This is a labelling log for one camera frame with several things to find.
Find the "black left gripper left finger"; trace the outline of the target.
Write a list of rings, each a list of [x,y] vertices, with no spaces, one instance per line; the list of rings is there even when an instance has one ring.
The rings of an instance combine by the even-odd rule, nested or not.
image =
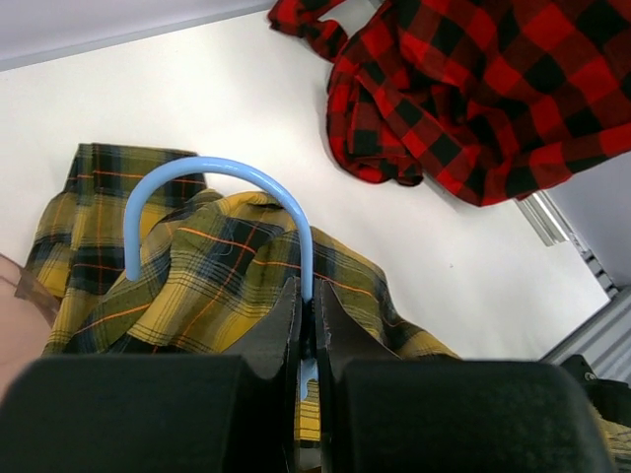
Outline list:
[[[272,309],[226,353],[243,361],[231,416],[229,464],[237,472],[296,472],[300,282],[284,284]]]

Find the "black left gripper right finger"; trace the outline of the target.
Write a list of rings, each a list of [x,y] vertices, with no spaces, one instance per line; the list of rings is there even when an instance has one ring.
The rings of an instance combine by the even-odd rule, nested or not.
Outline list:
[[[399,357],[344,309],[332,285],[315,283],[321,462],[324,472],[368,472],[367,439],[384,387],[377,380]]]

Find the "light blue hanger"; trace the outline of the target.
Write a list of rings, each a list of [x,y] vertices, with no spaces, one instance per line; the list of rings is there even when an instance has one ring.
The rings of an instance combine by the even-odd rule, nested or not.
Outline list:
[[[310,223],[291,193],[279,182],[259,169],[243,163],[213,157],[182,158],[162,165],[141,178],[133,188],[124,210],[124,264],[126,279],[136,281],[141,275],[141,214],[149,197],[163,184],[190,172],[229,175],[248,181],[261,190],[239,193],[219,201],[218,211],[242,220],[260,220],[263,207],[276,207],[274,218],[291,221],[300,244],[301,296],[303,305],[314,297],[314,242]]]

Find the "yellow plaid shirt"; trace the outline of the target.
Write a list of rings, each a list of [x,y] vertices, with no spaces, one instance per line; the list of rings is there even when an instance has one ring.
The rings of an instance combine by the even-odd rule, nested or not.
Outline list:
[[[60,302],[46,354],[220,353],[244,336],[300,273],[291,221],[226,216],[202,174],[155,191],[140,223],[142,269],[123,266],[130,192],[181,151],[82,144],[43,212],[27,268]]]

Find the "red black plaid shirt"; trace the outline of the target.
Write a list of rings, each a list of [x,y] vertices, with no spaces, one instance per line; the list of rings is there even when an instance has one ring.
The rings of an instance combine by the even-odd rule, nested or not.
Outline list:
[[[385,1],[355,34],[332,8],[279,1],[268,19],[331,63],[329,148],[364,181],[431,177],[489,206],[630,149],[626,1]]]

